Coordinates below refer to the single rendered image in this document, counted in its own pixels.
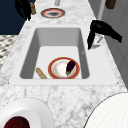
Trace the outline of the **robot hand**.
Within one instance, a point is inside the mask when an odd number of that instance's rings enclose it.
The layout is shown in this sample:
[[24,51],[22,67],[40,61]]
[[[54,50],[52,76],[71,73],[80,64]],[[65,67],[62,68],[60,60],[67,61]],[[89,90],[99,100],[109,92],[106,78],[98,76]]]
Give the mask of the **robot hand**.
[[25,20],[31,19],[31,7],[27,0],[15,0],[15,8],[22,18]]

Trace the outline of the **small brown bottle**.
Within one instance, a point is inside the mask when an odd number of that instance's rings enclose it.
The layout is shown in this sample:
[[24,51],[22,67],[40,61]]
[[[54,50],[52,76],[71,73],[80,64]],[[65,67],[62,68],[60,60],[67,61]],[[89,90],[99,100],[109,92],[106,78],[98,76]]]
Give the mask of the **small brown bottle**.
[[35,5],[33,3],[30,3],[30,7],[31,7],[31,14],[35,15],[36,14]]

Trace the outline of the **red-rimmed plate with dark centre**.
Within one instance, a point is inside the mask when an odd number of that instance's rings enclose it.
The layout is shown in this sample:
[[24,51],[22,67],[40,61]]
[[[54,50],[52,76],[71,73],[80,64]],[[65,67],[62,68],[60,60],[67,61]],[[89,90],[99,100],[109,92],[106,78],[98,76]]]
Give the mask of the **red-rimmed plate with dark centre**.
[[48,8],[48,9],[44,9],[41,12],[41,15],[45,18],[54,19],[54,18],[60,18],[60,17],[64,16],[65,11],[60,8]]

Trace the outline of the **small grey upright thing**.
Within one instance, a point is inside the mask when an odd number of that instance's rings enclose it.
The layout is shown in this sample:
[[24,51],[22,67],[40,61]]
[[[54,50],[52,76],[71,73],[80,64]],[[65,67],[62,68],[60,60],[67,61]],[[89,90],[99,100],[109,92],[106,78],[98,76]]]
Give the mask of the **small grey upright thing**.
[[59,5],[60,5],[60,1],[61,1],[61,0],[55,0],[54,5],[55,5],[55,6],[59,6]]

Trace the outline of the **white sink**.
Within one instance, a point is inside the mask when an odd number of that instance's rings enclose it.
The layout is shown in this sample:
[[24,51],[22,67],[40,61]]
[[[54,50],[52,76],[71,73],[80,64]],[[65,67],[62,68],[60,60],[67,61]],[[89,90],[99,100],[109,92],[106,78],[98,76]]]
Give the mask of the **white sink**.
[[[102,46],[87,49],[87,25],[35,26],[21,50],[9,83],[12,85],[115,85],[117,80]],[[53,79],[49,63],[58,57],[69,57],[80,66],[75,79]],[[47,79],[36,73],[40,68]]]

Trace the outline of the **brown bread stick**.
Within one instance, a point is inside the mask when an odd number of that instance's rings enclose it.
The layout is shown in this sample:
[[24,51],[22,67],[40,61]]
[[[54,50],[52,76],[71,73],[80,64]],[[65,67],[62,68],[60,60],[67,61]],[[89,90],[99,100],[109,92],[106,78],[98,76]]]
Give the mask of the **brown bread stick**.
[[42,70],[40,68],[36,68],[36,73],[38,74],[38,76],[41,78],[41,79],[47,79],[46,75],[42,72]]

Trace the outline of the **red-rimmed white plate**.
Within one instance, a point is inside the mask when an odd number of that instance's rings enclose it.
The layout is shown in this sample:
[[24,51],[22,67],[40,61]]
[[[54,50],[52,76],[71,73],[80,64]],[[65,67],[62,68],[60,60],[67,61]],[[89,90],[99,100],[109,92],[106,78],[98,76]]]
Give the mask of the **red-rimmed white plate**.
[[67,75],[66,67],[70,61],[72,61],[72,58],[69,57],[55,58],[48,65],[48,74],[53,79],[75,79],[80,73],[80,66],[78,63],[75,63],[71,73]]

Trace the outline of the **dark purple eggplant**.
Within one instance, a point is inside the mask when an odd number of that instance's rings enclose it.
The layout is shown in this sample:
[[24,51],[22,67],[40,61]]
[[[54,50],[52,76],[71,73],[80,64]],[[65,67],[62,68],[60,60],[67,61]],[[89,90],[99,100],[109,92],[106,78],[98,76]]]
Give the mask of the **dark purple eggplant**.
[[71,71],[73,70],[73,68],[75,67],[75,62],[74,61],[70,61],[68,64],[67,64],[67,67],[66,67],[66,75],[70,75]]

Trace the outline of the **black tap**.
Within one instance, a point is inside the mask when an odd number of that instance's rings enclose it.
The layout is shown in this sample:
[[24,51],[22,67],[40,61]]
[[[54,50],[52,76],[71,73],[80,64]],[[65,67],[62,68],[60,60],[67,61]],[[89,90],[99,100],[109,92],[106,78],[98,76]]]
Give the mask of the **black tap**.
[[109,24],[100,20],[93,20],[90,24],[90,32],[87,39],[88,49],[91,49],[96,33],[110,36],[118,42],[122,42],[122,36],[118,34]]

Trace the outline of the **white bowl with dark red content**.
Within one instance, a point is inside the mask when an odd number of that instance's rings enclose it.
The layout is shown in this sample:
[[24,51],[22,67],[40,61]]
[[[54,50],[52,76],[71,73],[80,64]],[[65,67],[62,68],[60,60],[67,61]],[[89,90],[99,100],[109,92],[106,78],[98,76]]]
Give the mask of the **white bowl with dark red content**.
[[28,120],[30,128],[54,128],[50,109],[36,98],[19,98],[0,109],[0,128],[12,117]]

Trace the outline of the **large plain white plate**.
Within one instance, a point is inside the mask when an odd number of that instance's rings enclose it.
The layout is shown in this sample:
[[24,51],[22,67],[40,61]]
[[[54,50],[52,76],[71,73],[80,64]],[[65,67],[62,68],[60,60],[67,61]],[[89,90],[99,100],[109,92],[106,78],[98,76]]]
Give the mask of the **large plain white plate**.
[[101,102],[89,116],[85,128],[128,128],[128,93]]

